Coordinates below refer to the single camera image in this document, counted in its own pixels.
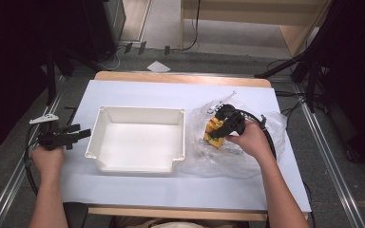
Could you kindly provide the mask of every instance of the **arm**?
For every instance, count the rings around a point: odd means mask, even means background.
[[[238,144],[259,163],[271,227],[309,227],[280,173],[268,141],[259,126],[246,121],[241,136],[227,136],[226,140]]]
[[[41,184],[29,227],[67,227],[60,189],[64,148],[47,151],[38,146],[31,156],[40,171]]]

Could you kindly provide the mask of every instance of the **white plastic bin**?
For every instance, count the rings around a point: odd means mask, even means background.
[[[85,157],[103,172],[172,173],[185,158],[181,108],[101,106]]]

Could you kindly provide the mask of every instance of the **clear plastic bag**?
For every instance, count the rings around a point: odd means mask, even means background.
[[[190,112],[185,129],[185,160],[177,167],[177,171],[205,178],[229,177],[234,179],[249,179],[260,174],[257,161],[246,154],[241,148],[229,141],[224,141],[217,149],[203,139],[206,124],[215,114],[208,114],[209,108],[219,101],[213,101]],[[236,109],[245,110],[261,119],[245,104],[230,99]],[[284,151],[284,132],[286,117],[277,112],[263,114],[266,117],[266,127],[274,141],[277,156]]]

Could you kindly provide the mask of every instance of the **hand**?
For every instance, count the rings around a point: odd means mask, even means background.
[[[42,181],[58,181],[60,179],[64,156],[64,147],[57,147],[48,151],[39,145],[32,151],[31,158],[40,171]]]
[[[240,136],[226,136],[226,140],[235,143],[241,149],[258,160],[262,155],[272,155],[265,134],[255,122],[245,121],[244,133]]]

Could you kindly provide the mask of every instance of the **yellow food package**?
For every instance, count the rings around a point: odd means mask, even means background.
[[[223,138],[211,138],[208,133],[218,129],[223,126],[223,121],[218,120],[216,117],[212,117],[206,125],[205,133],[203,139],[208,141],[211,145],[219,149],[223,143]]]

